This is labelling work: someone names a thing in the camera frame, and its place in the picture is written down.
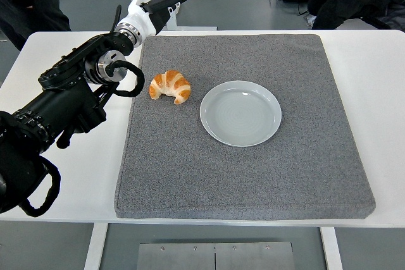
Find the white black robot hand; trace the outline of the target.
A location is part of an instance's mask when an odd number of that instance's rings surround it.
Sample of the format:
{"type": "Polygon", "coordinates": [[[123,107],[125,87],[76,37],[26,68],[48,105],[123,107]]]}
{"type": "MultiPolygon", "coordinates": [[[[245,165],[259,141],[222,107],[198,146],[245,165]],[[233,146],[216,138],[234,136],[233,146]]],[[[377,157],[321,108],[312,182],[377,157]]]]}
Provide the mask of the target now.
{"type": "Polygon", "coordinates": [[[132,0],[127,16],[120,20],[115,32],[126,34],[133,43],[157,35],[166,26],[181,4],[188,0],[132,0]]]}

